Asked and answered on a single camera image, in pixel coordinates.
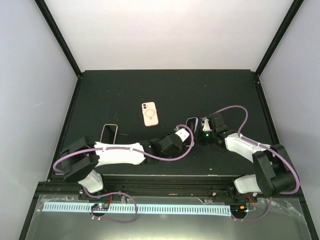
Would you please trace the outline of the lilac phone case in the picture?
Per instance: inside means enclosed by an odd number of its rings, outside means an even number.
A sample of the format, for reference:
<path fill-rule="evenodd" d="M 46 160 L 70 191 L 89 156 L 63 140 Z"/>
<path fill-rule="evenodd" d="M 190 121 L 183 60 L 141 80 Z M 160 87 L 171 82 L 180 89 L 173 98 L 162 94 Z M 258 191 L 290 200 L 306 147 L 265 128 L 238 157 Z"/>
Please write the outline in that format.
<path fill-rule="evenodd" d="M 199 119 L 197 117 L 190 117 L 186 120 L 185 125 L 195 134 L 198 129 Z"/>

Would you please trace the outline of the pink phone case with ring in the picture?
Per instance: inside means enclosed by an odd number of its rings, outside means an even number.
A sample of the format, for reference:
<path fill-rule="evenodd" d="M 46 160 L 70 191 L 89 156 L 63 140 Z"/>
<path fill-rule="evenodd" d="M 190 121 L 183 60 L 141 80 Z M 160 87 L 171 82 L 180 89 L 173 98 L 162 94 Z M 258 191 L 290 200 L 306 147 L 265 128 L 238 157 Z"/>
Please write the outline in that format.
<path fill-rule="evenodd" d="M 146 127 L 152 127 L 159 124 L 156 104 L 153 101 L 142 103 L 141 108 L 144 125 Z"/>

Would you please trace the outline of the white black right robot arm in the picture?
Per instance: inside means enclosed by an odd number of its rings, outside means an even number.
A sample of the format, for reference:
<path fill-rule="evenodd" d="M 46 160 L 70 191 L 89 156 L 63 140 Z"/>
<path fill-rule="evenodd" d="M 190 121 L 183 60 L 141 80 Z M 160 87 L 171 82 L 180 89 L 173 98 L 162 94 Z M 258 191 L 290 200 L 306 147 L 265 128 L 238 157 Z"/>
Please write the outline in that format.
<path fill-rule="evenodd" d="M 238 177 L 228 187 L 228 198 L 240 201 L 248 193 L 270 198 L 294 194 L 300 188 L 297 172 L 281 144 L 268 145 L 229 130 L 220 113 L 203 117 L 196 127 L 196 142 L 222 152 L 233 152 L 253 164 L 254 174 Z"/>

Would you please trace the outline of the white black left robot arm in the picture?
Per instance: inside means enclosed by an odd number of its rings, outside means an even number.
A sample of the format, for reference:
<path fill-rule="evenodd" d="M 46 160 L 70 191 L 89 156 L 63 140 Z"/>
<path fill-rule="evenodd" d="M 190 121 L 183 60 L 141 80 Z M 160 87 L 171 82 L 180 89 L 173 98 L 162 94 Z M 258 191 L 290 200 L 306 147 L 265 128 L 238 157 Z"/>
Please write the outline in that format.
<path fill-rule="evenodd" d="M 133 144 L 105 144 L 96 142 L 67 148 L 54 165 L 63 173 L 66 183 L 82 185 L 95 199 L 103 199 L 108 188 L 95 168 L 104 165 L 140 165 L 149 160 L 173 162 L 184 158 L 194 145 L 194 135 L 181 128 L 162 139 L 145 140 Z"/>

